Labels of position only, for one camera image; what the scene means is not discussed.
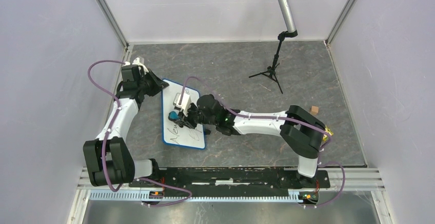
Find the blue whiteboard eraser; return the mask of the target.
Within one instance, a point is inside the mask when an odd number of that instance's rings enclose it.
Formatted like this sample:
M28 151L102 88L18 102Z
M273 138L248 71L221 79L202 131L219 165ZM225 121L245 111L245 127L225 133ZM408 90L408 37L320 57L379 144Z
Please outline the blue whiteboard eraser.
M171 112L169 113L169 115L168 115L168 119L169 119L170 121L178 121L178 120L181 120L179 113L178 113L178 112L175 112L175 111L171 111Z

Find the blue framed whiteboard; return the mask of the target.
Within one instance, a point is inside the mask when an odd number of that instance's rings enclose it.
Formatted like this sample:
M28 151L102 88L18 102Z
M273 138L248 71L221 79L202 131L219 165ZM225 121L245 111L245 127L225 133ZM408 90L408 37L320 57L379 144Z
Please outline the blue framed whiteboard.
M200 97L200 92L190 87L164 79L168 83L162 91L162 140L166 145L203 150L206 148L203 125L193 127L187 120L188 109Z

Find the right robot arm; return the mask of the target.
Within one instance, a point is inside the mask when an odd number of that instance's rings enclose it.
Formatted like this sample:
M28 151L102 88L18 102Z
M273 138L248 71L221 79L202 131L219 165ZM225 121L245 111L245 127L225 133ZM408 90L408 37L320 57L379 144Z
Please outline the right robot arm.
M178 95L168 118L180 127L195 129L212 125L224 135L263 134L281 137L298 155L296 180L309 187L317 180L318 161L324 137L330 138L326 125L300 106L275 113L252 113L229 109L212 94L193 103Z

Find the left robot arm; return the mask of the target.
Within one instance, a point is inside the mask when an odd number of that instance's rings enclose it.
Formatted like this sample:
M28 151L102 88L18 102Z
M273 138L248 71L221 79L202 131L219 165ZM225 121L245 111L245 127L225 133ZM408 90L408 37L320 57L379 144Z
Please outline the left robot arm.
M102 131L83 145L91 184L108 186L113 192L135 176L134 160L125 143L134 117L146 96L153 97L169 86L142 63L123 64L121 76L115 93L91 81L113 98L113 108Z

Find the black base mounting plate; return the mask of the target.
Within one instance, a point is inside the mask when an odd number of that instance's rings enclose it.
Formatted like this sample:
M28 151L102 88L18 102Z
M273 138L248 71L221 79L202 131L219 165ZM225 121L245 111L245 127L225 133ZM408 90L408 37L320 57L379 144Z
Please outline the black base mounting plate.
M281 197L288 190L327 189L331 184L326 170L318 170L313 179L300 176L290 167L167 167L149 179L164 183L166 197Z

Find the black tripod stand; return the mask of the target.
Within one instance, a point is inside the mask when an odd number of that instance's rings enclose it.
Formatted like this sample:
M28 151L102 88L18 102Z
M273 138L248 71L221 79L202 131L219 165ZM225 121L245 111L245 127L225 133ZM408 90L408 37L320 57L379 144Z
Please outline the black tripod stand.
M256 77L256 76L260 76L260 75L265 76L265 77L269 78L270 80L272 80L273 82L275 82L278 85L280 93L283 94L282 87L281 87L280 82L278 80L278 77L276 75L276 69L280 65L278 63L278 60L279 60L279 57L280 57L280 50L281 50L282 43L284 42L284 40L286 38L294 38L296 36L298 36L298 31L297 30L295 30L293 32L288 32L288 31L281 32L278 35L279 44L278 44L278 47L276 49L276 53L275 53L275 55L273 57L272 65L268 66L266 71L263 71L263 72L260 72L260 73L257 73L257 74L254 74L254 75L251 75L251 76L248 76L248 77L249 78L253 78L253 77Z

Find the small wooden cube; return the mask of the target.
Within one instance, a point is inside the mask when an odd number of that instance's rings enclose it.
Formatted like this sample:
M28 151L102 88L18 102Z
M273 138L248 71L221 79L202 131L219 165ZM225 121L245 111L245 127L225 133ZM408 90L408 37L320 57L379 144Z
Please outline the small wooden cube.
M318 106L311 106L309 113L311 115L318 115L320 108Z

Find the yellow toy block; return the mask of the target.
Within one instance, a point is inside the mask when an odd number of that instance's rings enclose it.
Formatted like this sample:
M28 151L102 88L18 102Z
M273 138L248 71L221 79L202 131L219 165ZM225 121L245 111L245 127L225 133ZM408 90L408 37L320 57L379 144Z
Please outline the yellow toy block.
M333 132L327 126L325 127L325 134L323 136L323 141L327 141L329 137L333 136Z

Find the silver pole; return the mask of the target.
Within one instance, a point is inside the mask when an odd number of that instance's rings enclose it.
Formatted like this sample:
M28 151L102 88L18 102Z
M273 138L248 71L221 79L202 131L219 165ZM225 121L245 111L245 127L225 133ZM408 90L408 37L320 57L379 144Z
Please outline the silver pole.
M281 13L284 18L284 22L287 28L287 32L291 34L290 37L296 37L298 35L297 28L291 13L290 4L288 0L278 0Z

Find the aluminium frame rail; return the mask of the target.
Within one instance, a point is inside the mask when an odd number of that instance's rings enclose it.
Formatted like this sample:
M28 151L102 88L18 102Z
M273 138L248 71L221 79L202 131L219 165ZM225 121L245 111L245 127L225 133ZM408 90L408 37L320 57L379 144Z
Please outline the aluminium frame rail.
M249 186L291 188L296 183L294 168L162 168L161 174L168 185L179 187ZM384 191L385 186L378 169L326 167L318 170L317 184L322 190Z

